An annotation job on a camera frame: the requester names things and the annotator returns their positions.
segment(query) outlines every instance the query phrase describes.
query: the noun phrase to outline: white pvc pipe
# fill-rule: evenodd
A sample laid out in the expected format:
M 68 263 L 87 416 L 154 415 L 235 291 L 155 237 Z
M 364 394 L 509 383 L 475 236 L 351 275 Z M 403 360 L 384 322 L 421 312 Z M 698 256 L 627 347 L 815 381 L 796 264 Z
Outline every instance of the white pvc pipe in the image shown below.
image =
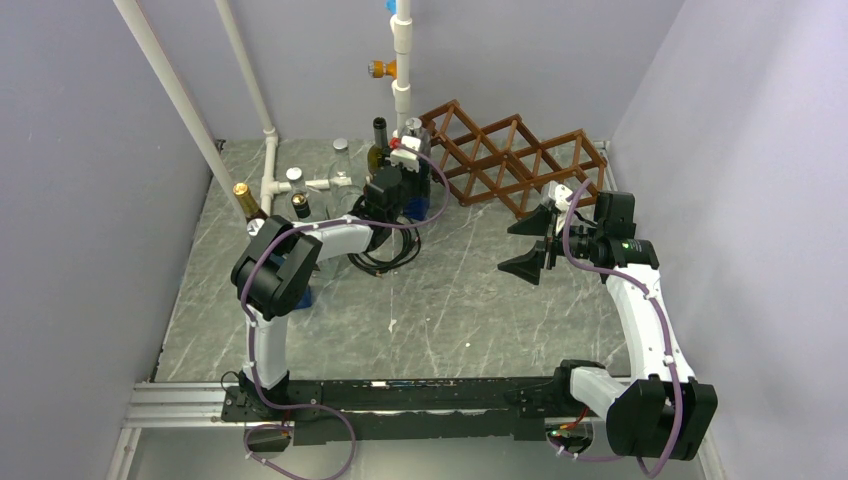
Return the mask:
M 215 5 L 218 7 L 218 14 L 224 23 L 224 30 L 227 31 L 230 45 L 232 45 L 233 52 L 236 54 L 236 59 L 241 68 L 241 74 L 244 77 L 244 83 L 247 84 L 247 89 L 250 91 L 253 106 L 256 108 L 259 120 L 262 122 L 262 129 L 265 131 L 265 135 L 269 135 L 274 132 L 274 124 L 271 122 L 271 116 L 265 107 L 265 100 L 262 99 L 262 92 L 259 90 L 259 83 L 256 81 L 256 75 L 253 74 L 250 58 L 247 56 L 244 42 L 242 42 L 241 35 L 239 35 L 236 19 L 233 17 L 233 11 L 230 8 L 230 2 L 228 0 L 215 0 Z
M 340 180 L 338 185 L 340 185 L 340 186 L 353 185 L 353 182 L 351 182 L 349 179 Z M 329 182 L 329 180 L 307 180 L 306 186 L 312 187 L 312 188 L 317 188 L 318 190 L 328 190 L 330 188 L 330 182 Z M 290 191 L 291 191 L 291 184 L 289 182 L 273 182 L 271 184 L 271 192 L 274 195 L 277 195 L 277 194 L 280 194 L 280 193 L 286 193 L 286 192 L 290 192 Z
M 253 66 L 247 56 L 247 49 L 244 48 L 244 42 L 241 39 L 241 34 L 239 34 L 230 2 L 228 0 L 215 0 L 215 5 L 218 7 L 218 14 L 221 16 L 221 22 L 224 23 L 224 30 L 227 31 L 230 46 L 233 47 L 233 53 L 236 54 L 244 83 L 250 92 L 250 99 L 253 100 L 256 114 L 259 115 L 259 121 L 262 122 L 262 131 L 265 133 L 265 167 L 262 170 L 262 183 L 259 188 L 259 204 L 262 210 L 270 215 L 274 204 L 274 193 L 271 187 L 274 183 L 274 167 L 277 161 L 277 145 L 280 139 L 274 124 L 271 122 L 271 115 L 265 106 L 265 100 L 262 98 L 262 91 L 259 89 L 259 82 L 256 81 L 256 75 L 253 73 Z
M 392 16 L 389 25 L 394 35 L 395 63 L 397 79 L 392 82 L 392 93 L 395 96 L 395 113 L 397 114 L 397 130 L 395 135 L 409 118 L 411 104 L 411 86 L 409 84 L 409 54 L 412 52 L 412 18 L 410 17 L 410 0 L 397 0 L 397 14 Z
M 235 185 L 233 179 L 227 172 L 227 168 L 218 154 L 218 149 L 215 148 L 212 136 L 206 130 L 206 123 L 191 103 L 185 87 L 177 77 L 171 62 L 168 61 L 168 57 L 150 27 L 150 23 L 147 22 L 144 12 L 136 0 L 114 0 L 114 3 L 159 78 L 159 82 L 162 83 L 162 87 L 173 102 L 177 113 L 179 113 L 191 137 L 197 144 L 197 148 L 200 149 L 200 153 L 206 159 L 206 163 L 209 164 L 212 175 L 224 189 L 224 194 L 230 200 L 230 204 L 232 204 L 239 218 L 244 220 L 244 213 L 242 213 L 238 200 L 233 194 L 233 186 Z
M 410 17 L 410 0 L 397 0 L 395 7 L 397 8 L 397 16 L 398 20 L 405 22 L 409 20 Z
M 262 210 L 271 215 L 274 206 L 274 192 L 271 184 L 274 183 L 274 167 L 277 161 L 277 134 L 265 136 L 265 168 L 262 173 L 262 184 L 259 187 L 259 204 Z

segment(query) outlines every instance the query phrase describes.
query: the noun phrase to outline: marble floor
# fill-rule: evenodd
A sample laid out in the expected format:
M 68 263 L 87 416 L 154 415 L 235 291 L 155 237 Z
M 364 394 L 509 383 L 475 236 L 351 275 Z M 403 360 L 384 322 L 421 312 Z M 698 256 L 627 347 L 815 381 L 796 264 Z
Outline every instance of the marble floor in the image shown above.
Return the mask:
M 364 168 L 370 143 L 350 145 L 354 164 Z M 570 158 L 572 150 L 552 153 Z M 263 142 L 227 143 L 223 157 L 233 178 L 258 192 Z M 306 178 L 321 177 L 331 161 L 329 140 L 286 140 L 277 154 L 278 177 L 290 166 L 303 168 Z M 434 184 L 431 212 L 443 198 Z M 277 198 L 276 211 L 283 201 Z M 395 274 L 371 277 L 344 259 L 335 278 L 315 279 L 312 308 L 289 317 L 294 378 L 550 375 L 562 359 L 596 360 L 613 375 L 629 375 L 621 324 L 597 275 L 561 263 L 532 286 L 499 272 L 498 262 L 526 253 L 535 239 L 506 234 L 515 219 L 498 200 L 470 207 L 453 197 L 448 202 L 444 216 L 422 229 L 419 257 Z M 213 181 L 156 381 L 217 381 L 240 369 L 245 326 L 230 270 L 247 241 L 242 220 Z M 382 249 L 399 246 L 396 235 Z

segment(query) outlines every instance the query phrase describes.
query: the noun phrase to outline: lavender wall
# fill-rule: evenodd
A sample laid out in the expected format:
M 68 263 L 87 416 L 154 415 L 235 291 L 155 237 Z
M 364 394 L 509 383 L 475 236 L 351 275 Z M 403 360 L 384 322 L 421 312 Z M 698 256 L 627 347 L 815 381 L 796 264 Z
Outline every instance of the lavender wall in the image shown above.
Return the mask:
M 0 14 L 0 466 L 106 474 L 209 184 L 112 2 Z
M 140 0 L 214 135 L 258 138 L 214 2 Z M 369 138 L 394 118 L 385 0 L 231 0 L 285 138 Z M 609 139 L 682 0 L 412 0 L 412 111 L 453 98 L 480 125 L 520 113 L 541 137 Z
M 730 478 L 845 478 L 848 4 L 688 1 L 613 140 Z

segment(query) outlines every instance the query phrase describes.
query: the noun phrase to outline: yellow valve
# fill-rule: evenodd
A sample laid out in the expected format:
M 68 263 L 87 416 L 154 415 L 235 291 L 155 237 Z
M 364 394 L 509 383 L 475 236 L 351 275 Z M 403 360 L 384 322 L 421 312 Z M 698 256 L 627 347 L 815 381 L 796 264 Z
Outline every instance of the yellow valve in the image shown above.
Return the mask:
M 387 74 L 397 80 L 397 62 L 395 60 L 392 60 L 388 64 L 379 60 L 373 60 L 368 64 L 368 75 L 371 75 L 371 78 L 383 78 Z

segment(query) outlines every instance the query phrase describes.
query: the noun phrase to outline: blue object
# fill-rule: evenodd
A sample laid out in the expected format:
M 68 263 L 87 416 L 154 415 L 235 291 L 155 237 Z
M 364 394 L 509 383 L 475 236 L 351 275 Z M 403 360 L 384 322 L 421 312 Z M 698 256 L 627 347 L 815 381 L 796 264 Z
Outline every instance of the blue object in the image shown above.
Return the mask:
M 409 199 L 409 202 L 403 207 L 403 214 L 420 222 L 427 218 L 427 210 L 430 210 L 430 199 L 414 197 Z
M 283 263 L 285 263 L 286 259 L 279 256 L 279 255 L 271 254 L 271 256 L 268 257 L 268 261 L 274 262 L 275 264 L 282 266 Z M 295 310 L 303 310 L 304 308 L 309 308 L 311 306 L 312 306 L 312 287 L 307 285 L 306 291 L 303 292 L 303 296 L 300 297 L 300 301 L 297 302 L 297 305 L 295 305 L 294 309 Z
M 309 285 L 306 286 L 306 291 L 303 292 L 303 296 L 300 297 L 300 301 L 295 305 L 295 310 L 303 310 L 304 308 L 309 308 L 312 306 L 312 287 Z

